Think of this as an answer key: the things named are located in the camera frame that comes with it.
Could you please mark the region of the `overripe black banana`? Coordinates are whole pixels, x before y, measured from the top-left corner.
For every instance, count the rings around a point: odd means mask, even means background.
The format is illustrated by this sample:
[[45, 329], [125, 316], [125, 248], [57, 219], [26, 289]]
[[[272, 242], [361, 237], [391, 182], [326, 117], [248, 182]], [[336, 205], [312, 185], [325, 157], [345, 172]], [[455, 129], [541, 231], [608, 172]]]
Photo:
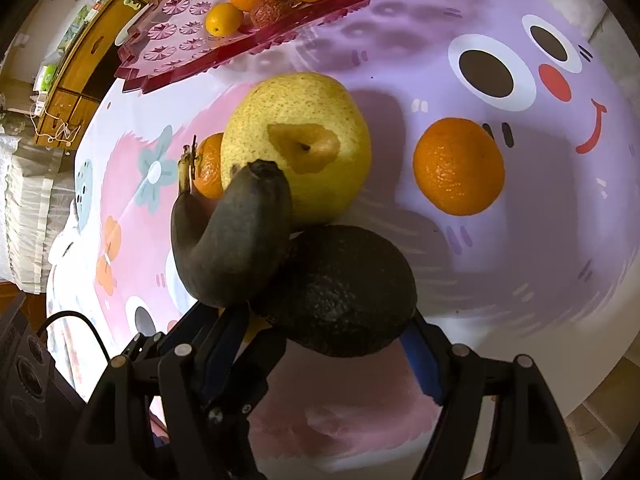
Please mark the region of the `overripe black banana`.
[[171, 248], [186, 291], [211, 307], [250, 300], [269, 280], [290, 239], [292, 197], [275, 162], [239, 169], [211, 214], [192, 194], [194, 147], [178, 161], [178, 196], [170, 218]]

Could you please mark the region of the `dark avocado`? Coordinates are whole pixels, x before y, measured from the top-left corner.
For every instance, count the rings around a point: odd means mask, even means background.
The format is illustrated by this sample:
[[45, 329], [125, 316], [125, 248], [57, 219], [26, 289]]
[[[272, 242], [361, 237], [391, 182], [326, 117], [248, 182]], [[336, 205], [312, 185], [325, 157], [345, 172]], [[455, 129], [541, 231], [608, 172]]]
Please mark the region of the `dark avocado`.
[[397, 339], [417, 302], [412, 270], [392, 242], [358, 226], [318, 226], [290, 240], [262, 306], [296, 344], [358, 358]]

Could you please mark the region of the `yellow pear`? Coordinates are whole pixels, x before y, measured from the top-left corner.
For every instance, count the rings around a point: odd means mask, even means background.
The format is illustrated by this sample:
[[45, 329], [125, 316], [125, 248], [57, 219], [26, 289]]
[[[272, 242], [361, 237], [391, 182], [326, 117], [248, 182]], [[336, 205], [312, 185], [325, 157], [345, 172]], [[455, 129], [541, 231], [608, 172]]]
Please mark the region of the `yellow pear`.
[[221, 183], [257, 159], [275, 162], [292, 195], [294, 226], [341, 217], [366, 182], [370, 132], [337, 80], [289, 73], [255, 84], [235, 107], [221, 141]]

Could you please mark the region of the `small orange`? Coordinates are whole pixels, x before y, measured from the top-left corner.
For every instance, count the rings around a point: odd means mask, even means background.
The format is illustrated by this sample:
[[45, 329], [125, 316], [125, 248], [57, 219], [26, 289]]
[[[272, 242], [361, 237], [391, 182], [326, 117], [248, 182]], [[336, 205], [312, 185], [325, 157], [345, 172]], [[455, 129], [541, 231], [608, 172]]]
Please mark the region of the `small orange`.
[[216, 4], [207, 13], [205, 29], [214, 37], [227, 37], [235, 34], [244, 21], [244, 14], [233, 4]]

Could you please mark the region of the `dark red fruit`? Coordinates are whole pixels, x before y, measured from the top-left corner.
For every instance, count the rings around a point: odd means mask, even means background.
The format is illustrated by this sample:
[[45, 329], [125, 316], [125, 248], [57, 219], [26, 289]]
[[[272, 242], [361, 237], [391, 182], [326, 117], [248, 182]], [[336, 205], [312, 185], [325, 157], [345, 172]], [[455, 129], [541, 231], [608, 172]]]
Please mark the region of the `dark red fruit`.
[[293, 0], [260, 0], [250, 10], [250, 22], [257, 29], [262, 29], [285, 18], [295, 6]]

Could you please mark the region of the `stemmed mandarin orange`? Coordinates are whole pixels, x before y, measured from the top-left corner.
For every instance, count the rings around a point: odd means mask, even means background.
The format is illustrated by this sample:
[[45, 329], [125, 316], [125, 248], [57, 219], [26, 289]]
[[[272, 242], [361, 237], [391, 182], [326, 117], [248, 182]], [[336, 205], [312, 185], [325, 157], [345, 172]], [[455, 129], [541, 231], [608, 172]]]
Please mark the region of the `stemmed mandarin orange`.
[[220, 170], [221, 141], [222, 134], [215, 133], [196, 148], [193, 183], [209, 200], [219, 200], [224, 192]]

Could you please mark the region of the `cartoon printed tablecloth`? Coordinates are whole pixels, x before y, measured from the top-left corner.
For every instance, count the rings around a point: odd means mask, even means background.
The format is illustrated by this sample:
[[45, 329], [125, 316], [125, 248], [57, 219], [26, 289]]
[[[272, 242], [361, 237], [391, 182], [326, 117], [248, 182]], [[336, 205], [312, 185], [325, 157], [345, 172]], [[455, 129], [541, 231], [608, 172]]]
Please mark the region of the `cartoon printed tablecloth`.
[[477, 350], [531, 353], [563, 411], [584, 400], [639, 327], [612, 303], [639, 251], [639, 123], [547, 0], [371, 0], [148, 94], [116, 81], [77, 152], [48, 284], [49, 311], [73, 311], [48, 348], [78, 393], [192, 306], [169, 236], [183, 147], [292, 72], [338, 80], [366, 118], [371, 171], [344, 222], [404, 253], [421, 311]]

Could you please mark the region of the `lace covered cabinet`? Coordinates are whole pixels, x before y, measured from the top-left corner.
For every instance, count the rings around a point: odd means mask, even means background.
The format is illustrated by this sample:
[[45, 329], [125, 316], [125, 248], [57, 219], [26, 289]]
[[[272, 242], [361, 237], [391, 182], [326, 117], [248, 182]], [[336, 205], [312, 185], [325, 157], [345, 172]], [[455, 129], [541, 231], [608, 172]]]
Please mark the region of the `lace covered cabinet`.
[[29, 294], [46, 291], [49, 252], [75, 196], [74, 158], [1, 133], [1, 278]]

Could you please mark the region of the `wooden desk with drawers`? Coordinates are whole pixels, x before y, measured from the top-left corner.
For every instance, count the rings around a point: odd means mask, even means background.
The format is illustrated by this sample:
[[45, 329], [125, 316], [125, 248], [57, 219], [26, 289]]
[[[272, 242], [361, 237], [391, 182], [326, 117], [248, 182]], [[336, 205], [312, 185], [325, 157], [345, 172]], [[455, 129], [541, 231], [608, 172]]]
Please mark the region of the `wooden desk with drawers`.
[[67, 29], [34, 119], [37, 145], [74, 150], [115, 80], [117, 49], [150, 0], [90, 0]]

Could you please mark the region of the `pink plastic fruit bowl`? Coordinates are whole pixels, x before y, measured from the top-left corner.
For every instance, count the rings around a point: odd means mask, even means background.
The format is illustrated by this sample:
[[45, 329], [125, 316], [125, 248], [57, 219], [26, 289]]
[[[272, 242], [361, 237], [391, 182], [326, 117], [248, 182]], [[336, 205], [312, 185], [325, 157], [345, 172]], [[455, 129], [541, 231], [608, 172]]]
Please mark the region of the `pink plastic fruit bowl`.
[[150, 0], [119, 48], [118, 78], [148, 93], [243, 53], [294, 39], [309, 24], [331, 23], [369, 0]]

